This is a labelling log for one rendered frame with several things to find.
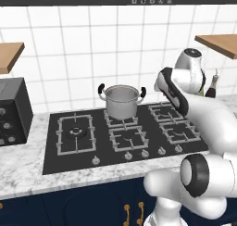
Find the navy cupboard door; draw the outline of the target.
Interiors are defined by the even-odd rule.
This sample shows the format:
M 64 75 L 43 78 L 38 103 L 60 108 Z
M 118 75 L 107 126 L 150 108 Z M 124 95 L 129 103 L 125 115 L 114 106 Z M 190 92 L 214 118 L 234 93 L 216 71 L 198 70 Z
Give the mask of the navy cupboard door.
M 132 226 L 134 180 L 43 195 L 51 226 Z
M 48 226 L 42 198 L 38 195 L 0 200 L 0 226 Z
M 139 226 L 137 224 L 137 219 L 141 216 L 141 210 L 138 207 L 139 202 L 144 203 L 144 215 L 143 220 L 145 220 L 155 209 L 156 197 L 150 196 L 144 189 L 143 178 L 137 178 L 135 180 L 135 193 L 134 193 L 134 210 L 133 210 L 133 226 Z

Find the black toaster oven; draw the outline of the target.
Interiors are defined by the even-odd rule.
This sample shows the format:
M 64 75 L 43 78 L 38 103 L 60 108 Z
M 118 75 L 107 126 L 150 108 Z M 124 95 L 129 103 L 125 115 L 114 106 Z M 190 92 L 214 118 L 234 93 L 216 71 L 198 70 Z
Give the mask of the black toaster oven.
M 26 144 L 32 118 L 25 80 L 0 79 L 0 146 Z

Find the wooden wall shelf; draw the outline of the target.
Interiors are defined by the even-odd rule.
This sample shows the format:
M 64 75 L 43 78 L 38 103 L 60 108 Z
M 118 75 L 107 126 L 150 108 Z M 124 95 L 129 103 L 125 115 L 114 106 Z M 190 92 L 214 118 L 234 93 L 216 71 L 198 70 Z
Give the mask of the wooden wall shelf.
M 228 58 L 237 59 L 237 34 L 196 35 L 194 39 Z
M 24 48 L 24 43 L 0 43 L 0 74 L 12 70 Z

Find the black gas hob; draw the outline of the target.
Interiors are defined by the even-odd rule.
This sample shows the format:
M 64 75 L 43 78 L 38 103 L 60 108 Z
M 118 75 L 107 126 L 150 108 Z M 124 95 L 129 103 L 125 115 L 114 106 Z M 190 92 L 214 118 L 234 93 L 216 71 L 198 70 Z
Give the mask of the black gas hob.
M 175 151 L 175 145 L 182 152 Z M 166 154 L 159 155 L 163 147 Z M 142 157 L 142 151 L 149 157 Z M 135 117 L 113 119 L 105 109 L 55 113 L 50 116 L 43 174 L 171 157 L 206 151 L 197 128 L 169 102 L 140 105 Z M 130 152 L 132 159 L 125 154 Z M 100 159 L 94 165 L 94 157 Z

